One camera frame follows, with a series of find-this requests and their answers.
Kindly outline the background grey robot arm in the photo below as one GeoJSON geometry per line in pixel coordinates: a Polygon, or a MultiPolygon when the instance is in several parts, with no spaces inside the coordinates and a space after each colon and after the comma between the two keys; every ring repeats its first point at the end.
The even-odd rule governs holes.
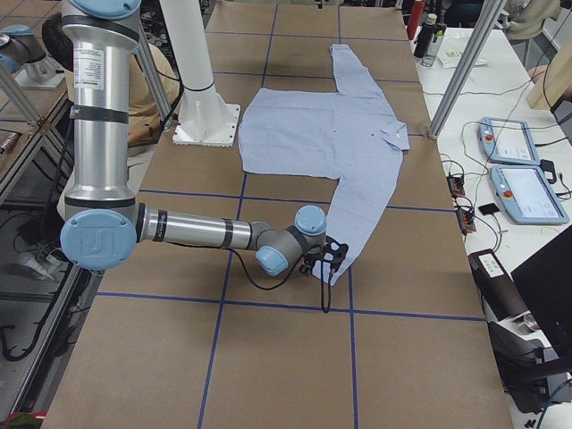
{"type": "Polygon", "coordinates": [[[1,28],[1,66],[22,88],[56,90],[64,78],[62,66],[23,24],[1,28]]]}

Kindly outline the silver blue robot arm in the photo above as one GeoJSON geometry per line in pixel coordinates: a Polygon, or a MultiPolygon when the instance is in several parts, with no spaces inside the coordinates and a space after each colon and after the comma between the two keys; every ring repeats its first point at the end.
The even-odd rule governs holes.
{"type": "Polygon", "coordinates": [[[310,271],[321,262],[337,272],[348,248],[326,233],[316,206],[298,210],[292,225],[241,222],[156,209],[138,202],[142,173],[128,148],[130,76],[140,68],[160,118],[172,115],[139,18],[137,1],[65,1],[62,27],[73,44],[75,165],[64,195],[60,240],[75,265],[106,270],[123,263],[144,240],[173,245],[252,250],[272,276],[310,271]]]}

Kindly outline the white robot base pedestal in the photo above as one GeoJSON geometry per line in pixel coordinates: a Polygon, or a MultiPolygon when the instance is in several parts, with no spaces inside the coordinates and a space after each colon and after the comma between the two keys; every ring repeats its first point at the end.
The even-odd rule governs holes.
{"type": "Polygon", "coordinates": [[[198,1],[160,3],[183,94],[173,142],[178,145],[230,147],[240,106],[218,94],[198,1]]]}

